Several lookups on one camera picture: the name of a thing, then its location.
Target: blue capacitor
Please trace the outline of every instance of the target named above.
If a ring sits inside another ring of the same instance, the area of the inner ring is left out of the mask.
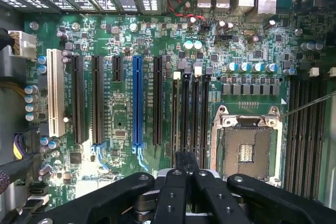
[[[47,63],[47,57],[41,55],[37,58],[37,62],[40,63],[41,65],[45,65]]]

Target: screw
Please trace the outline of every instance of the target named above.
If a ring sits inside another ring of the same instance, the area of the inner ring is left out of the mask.
[[[201,176],[206,176],[206,175],[208,175],[208,173],[207,173],[206,171],[204,171],[204,170],[200,170],[200,171],[198,172],[198,174],[200,174]]]
[[[240,176],[236,176],[236,177],[235,177],[235,181],[237,181],[237,182],[243,182],[244,180],[243,180],[242,177],[240,177]]]
[[[146,175],[141,175],[139,177],[139,180],[147,180],[147,179],[148,179],[148,176],[146,176]]]
[[[38,224],[53,224],[53,223],[54,223],[53,220],[50,219],[50,218],[45,218],[45,219],[40,220],[40,221],[38,222]]]
[[[174,175],[181,175],[182,173],[179,170],[175,170],[175,171],[173,171],[173,174]]]

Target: green circuit board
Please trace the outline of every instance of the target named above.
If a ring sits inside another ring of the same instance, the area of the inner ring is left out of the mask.
[[[304,52],[300,45],[310,38],[317,39],[323,36],[323,30],[330,26],[333,15],[310,14],[295,17],[289,11],[280,12],[274,19],[277,24],[274,28],[264,31],[261,23],[247,23],[244,17],[204,14],[211,30],[204,33],[199,25],[192,28],[187,26],[189,19],[174,16],[117,16],[117,15],[47,15],[25,17],[25,32],[34,34],[38,41],[38,55],[46,55],[47,49],[63,49],[56,32],[60,28],[69,36],[73,52],[83,57],[83,89],[85,115],[85,141],[79,145],[74,142],[71,124],[66,124],[66,134],[58,137],[61,145],[60,155],[57,158],[50,153],[43,155],[42,163],[52,166],[53,174],[49,178],[51,206],[57,207],[74,198],[80,197],[94,189],[98,189],[113,181],[130,174],[144,171],[156,175],[164,168],[172,166],[171,127],[172,127],[172,83],[175,72],[181,71],[181,66],[193,66],[195,63],[204,69],[211,68],[211,80],[208,93],[208,122],[206,145],[207,155],[205,167],[210,168],[211,152],[211,123],[220,105],[225,105],[230,114],[264,115],[271,106],[276,106],[280,114],[288,111],[289,79],[283,73],[283,62],[290,61],[291,68],[296,69],[299,61],[320,61],[323,54]],[[232,22],[234,28],[228,32],[233,39],[230,42],[215,44],[217,35],[215,25],[219,20]],[[37,22],[38,30],[31,30],[29,24]],[[71,27],[73,23],[80,25],[79,31]],[[137,30],[131,31],[130,25],[136,24]],[[303,36],[297,37],[294,30],[303,28]],[[247,44],[249,36],[244,31],[252,30],[260,36],[261,42]],[[186,41],[202,43],[201,49],[186,50]],[[125,54],[125,48],[131,52]],[[103,57],[103,97],[104,97],[104,142],[103,159],[98,162],[93,158],[92,146],[92,76],[91,61],[93,56]],[[121,56],[123,63],[122,81],[113,81],[113,56]],[[132,93],[133,93],[133,57],[143,59],[143,159],[139,159],[132,152],[133,123],[132,123]],[[163,56],[162,78],[162,142],[153,144],[153,59]],[[240,64],[247,62],[250,65],[262,63],[264,66],[275,63],[275,72],[261,71],[254,73],[251,70],[229,72],[227,65],[230,62]],[[27,83],[38,83],[38,67],[36,62],[27,64]],[[245,95],[223,94],[223,77],[228,84],[272,85],[279,87],[277,95]],[[65,114],[71,114],[71,67],[64,67]],[[47,94],[39,91],[40,115],[37,123],[48,121]],[[284,156],[286,146],[287,121],[283,121],[281,132],[281,157],[279,179],[283,178]],[[276,162],[277,134],[270,133],[269,173],[273,175]],[[71,180],[64,183],[62,174],[70,173]]]

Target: motherboard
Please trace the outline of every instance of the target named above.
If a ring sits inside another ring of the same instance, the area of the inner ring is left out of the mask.
[[[283,187],[288,122],[279,115],[290,78],[319,75],[312,64],[328,56],[318,41],[334,15],[279,9],[263,23],[27,14],[38,57],[27,63],[26,119],[39,127],[38,180],[51,207],[136,172],[156,176],[179,150],[224,179],[244,173]]]

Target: chip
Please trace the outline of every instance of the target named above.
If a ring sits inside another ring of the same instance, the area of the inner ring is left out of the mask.
[[[79,165],[82,163],[82,154],[80,152],[70,152],[70,163]]]

